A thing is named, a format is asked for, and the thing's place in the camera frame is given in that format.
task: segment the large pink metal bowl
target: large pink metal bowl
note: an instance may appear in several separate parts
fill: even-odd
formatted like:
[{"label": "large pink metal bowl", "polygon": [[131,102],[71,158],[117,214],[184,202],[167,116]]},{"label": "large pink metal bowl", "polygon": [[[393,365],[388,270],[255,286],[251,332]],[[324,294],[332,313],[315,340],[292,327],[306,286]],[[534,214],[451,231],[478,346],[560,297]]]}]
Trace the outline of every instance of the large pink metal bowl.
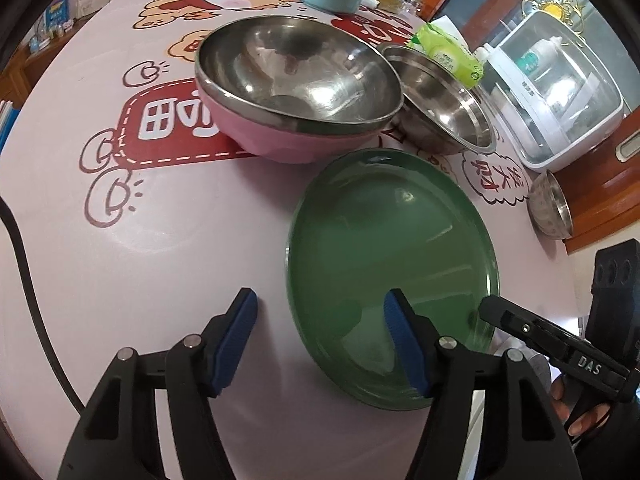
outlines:
[{"label": "large pink metal bowl", "polygon": [[343,30],[254,16],[209,34],[195,59],[200,99],[243,149],[311,162],[359,148],[402,106],[391,64]]}]

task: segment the metal screw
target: metal screw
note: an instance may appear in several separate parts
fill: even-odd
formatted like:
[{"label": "metal screw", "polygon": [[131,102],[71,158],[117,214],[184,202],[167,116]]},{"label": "metal screw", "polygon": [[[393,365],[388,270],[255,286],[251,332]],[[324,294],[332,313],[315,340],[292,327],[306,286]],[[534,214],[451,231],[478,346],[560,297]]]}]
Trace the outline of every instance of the metal screw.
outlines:
[{"label": "metal screw", "polygon": [[120,359],[120,361],[128,361],[133,357],[133,348],[125,346],[124,348],[118,350],[116,356],[118,357],[118,359]]},{"label": "metal screw", "polygon": [[507,357],[515,363],[519,363],[524,359],[524,355],[522,355],[522,352],[517,348],[509,348],[507,350]]},{"label": "metal screw", "polygon": [[458,346],[458,342],[448,335],[444,335],[440,339],[438,339],[438,344],[443,348],[446,348],[447,350],[451,350]]},{"label": "metal screw", "polygon": [[182,340],[182,343],[187,348],[194,348],[202,342],[202,338],[199,334],[190,334]]}]

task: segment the blue rubber pad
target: blue rubber pad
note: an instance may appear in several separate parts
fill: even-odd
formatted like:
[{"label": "blue rubber pad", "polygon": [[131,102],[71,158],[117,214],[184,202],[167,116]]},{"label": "blue rubber pad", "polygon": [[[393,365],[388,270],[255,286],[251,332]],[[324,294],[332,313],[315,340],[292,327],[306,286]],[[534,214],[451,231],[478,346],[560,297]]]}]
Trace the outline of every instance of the blue rubber pad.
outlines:
[{"label": "blue rubber pad", "polygon": [[386,328],[394,341],[409,384],[423,397],[427,397],[430,384],[424,371],[424,354],[393,292],[388,292],[385,296],[384,312]]},{"label": "blue rubber pad", "polygon": [[258,297],[251,291],[236,311],[215,355],[211,386],[217,395],[231,384],[258,317]]}]

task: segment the green package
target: green package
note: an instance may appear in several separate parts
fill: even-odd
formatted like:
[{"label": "green package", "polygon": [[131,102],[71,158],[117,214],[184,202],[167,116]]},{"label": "green package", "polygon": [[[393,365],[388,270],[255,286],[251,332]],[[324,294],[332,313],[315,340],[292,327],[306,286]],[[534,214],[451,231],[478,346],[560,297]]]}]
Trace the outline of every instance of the green package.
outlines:
[{"label": "green package", "polygon": [[407,46],[434,60],[467,88],[476,86],[484,75],[476,57],[433,23],[420,27]]}]

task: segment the green plate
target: green plate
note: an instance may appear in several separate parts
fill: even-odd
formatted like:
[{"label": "green plate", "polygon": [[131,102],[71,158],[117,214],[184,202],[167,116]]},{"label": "green plate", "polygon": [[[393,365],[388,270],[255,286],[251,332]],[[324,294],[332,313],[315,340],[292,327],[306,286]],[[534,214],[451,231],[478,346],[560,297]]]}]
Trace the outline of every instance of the green plate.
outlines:
[{"label": "green plate", "polygon": [[287,247],[291,311],[313,359],[341,389],[387,410],[428,406],[409,386],[383,319],[399,287],[442,335],[486,351],[478,305],[498,294],[491,238],[465,193],[398,150],[361,150],[309,185]]}]

